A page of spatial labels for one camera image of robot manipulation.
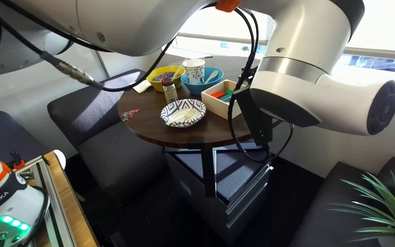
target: white spoon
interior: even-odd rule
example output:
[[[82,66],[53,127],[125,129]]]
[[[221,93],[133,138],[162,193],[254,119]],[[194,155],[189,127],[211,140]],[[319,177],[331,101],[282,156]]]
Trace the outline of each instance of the white spoon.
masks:
[[[208,79],[204,82],[204,84],[207,84],[210,82],[211,79],[213,79],[214,77],[216,77],[219,74],[218,70],[213,71],[213,73],[211,73],[210,77],[208,77]]]

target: patterned paper bowl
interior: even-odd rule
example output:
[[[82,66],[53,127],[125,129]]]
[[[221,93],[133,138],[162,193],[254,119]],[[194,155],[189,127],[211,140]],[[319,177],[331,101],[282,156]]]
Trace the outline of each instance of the patterned paper bowl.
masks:
[[[180,99],[166,105],[161,111],[161,119],[166,125],[177,128],[187,128],[201,120],[207,107],[199,100]]]

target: green leaves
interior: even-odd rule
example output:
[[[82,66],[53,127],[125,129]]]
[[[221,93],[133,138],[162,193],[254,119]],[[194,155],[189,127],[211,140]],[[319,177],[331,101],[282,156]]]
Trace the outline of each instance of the green leaves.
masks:
[[[395,186],[395,174],[391,172],[392,181]],[[377,201],[384,205],[387,211],[375,208],[365,203],[353,201],[353,204],[347,203],[329,203],[330,205],[339,206],[340,208],[328,209],[329,211],[344,212],[350,214],[358,214],[364,216],[364,220],[377,222],[383,226],[367,227],[356,230],[357,233],[372,233],[370,236],[366,236],[353,241],[363,241],[368,239],[376,239],[383,236],[395,236],[395,196],[392,192],[374,175],[367,172],[366,175],[362,175],[362,179],[367,181],[373,190],[367,189],[364,186],[358,185],[351,181],[342,180],[343,182],[353,186],[353,188],[359,191],[361,197],[369,198]]]

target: wooden box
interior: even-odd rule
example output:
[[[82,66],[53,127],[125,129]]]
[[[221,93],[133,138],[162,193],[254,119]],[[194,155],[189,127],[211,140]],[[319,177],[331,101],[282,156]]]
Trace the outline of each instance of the wooden box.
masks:
[[[207,107],[208,111],[212,111],[219,116],[228,119],[228,105],[229,103],[223,102],[215,97],[212,97],[211,94],[217,92],[226,92],[226,90],[234,90],[236,83],[232,80],[224,80],[220,83],[210,87],[207,90],[201,92],[202,102]],[[239,104],[237,100],[234,102],[234,107],[232,108],[232,118],[237,117],[241,113]]]

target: orange cap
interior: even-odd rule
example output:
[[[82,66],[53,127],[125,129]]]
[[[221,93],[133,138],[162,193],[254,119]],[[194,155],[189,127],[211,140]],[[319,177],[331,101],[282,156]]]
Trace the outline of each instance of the orange cap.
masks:
[[[240,5],[240,0],[219,0],[216,5],[216,9],[225,11],[225,12],[232,12]]]

